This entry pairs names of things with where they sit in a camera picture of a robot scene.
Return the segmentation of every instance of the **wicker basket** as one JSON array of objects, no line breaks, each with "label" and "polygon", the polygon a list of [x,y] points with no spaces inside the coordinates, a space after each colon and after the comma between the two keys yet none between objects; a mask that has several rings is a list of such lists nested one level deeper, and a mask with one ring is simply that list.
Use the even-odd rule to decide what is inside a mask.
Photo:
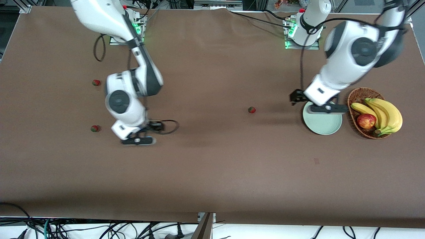
[{"label": "wicker basket", "polygon": [[385,100],[384,97],[379,94],[378,92],[376,92],[375,90],[372,90],[370,88],[357,88],[354,89],[348,96],[348,100],[347,100],[347,105],[348,108],[350,110],[350,116],[348,117],[349,121],[350,121],[350,125],[355,128],[360,135],[368,138],[368,139],[383,139],[389,136],[389,134],[384,134],[381,136],[378,136],[377,134],[375,134],[375,130],[376,128],[373,127],[371,129],[363,129],[362,127],[357,125],[357,117],[359,115],[361,115],[361,113],[353,110],[350,106],[352,103],[357,102],[360,104],[364,104],[367,105],[365,102],[365,98],[378,98],[378,99],[382,99]]}]

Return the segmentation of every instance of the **apple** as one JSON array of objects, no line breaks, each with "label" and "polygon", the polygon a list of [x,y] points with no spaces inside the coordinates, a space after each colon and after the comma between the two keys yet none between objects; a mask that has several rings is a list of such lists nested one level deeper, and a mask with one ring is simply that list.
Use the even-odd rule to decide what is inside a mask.
[{"label": "apple", "polygon": [[361,114],[357,118],[357,124],[363,129],[370,129],[376,124],[376,117],[372,114]]}]

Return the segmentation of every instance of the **plate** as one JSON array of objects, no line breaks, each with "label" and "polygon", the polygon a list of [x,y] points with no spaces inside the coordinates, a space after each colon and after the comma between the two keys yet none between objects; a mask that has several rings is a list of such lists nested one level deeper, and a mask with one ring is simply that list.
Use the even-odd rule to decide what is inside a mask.
[{"label": "plate", "polygon": [[311,131],[316,134],[330,135],[340,129],[343,123],[341,114],[310,114],[307,108],[312,104],[313,102],[307,102],[303,109],[304,122]]}]

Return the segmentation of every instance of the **banana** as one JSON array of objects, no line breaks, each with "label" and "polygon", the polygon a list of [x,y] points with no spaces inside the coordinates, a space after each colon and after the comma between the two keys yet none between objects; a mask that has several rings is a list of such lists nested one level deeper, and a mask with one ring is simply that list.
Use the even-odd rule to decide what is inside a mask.
[{"label": "banana", "polygon": [[372,110],[375,112],[375,114],[377,116],[376,117],[377,118],[377,122],[375,124],[375,127],[377,129],[387,127],[387,125],[388,125],[388,117],[387,117],[387,115],[380,108],[378,108],[378,107],[376,107],[376,106],[374,106],[372,104],[369,104],[369,100],[370,100],[369,98],[366,98],[365,99],[365,102],[366,102],[366,104],[369,105],[369,107],[372,108]]},{"label": "banana", "polygon": [[375,127],[378,128],[377,127],[377,125],[379,125],[378,116],[371,108],[367,107],[364,104],[360,104],[360,103],[352,103],[351,108],[353,108],[355,111],[358,111],[362,114],[371,114],[371,115],[375,116],[375,118],[376,118]]},{"label": "banana", "polygon": [[388,123],[386,127],[381,127],[376,131],[379,135],[382,134],[391,134],[399,131],[403,124],[403,117],[400,111],[388,101],[381,99],[370,99],[367,101],[368,105],[376,106],[381,109],[385,115],[388,117]]}]

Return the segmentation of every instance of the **white robotic arm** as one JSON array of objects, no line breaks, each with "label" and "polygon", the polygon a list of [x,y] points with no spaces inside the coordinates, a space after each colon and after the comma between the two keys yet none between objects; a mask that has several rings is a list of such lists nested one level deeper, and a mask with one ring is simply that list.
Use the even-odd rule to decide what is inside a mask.
[{"label": "white robotic arm", "polygon": [[341,90],[356,83],[373,67],[393,61],[402,50],[402,34],[405,11],[408,3],[393,0],[385,3],[382,25],[365,25],[355,21],[344,21],[337,25],[325,42],[327,64],[312,83],[300,95],[291,94],[291,102],[312,101],[313,113],[332,113],[329,100]]},{"label": "white robotic arm", "polygon": [[117,119],[112,131],[121,140],[128,139],[148,123],[138,98],[159,92],[163,85],[161,73],[132,25],[133,10],[124,9],[119,0],[71,0],[71,4],[85,27],[126,42],[139,64],[137,68],[109,75],[105,85],[106,108]]}]

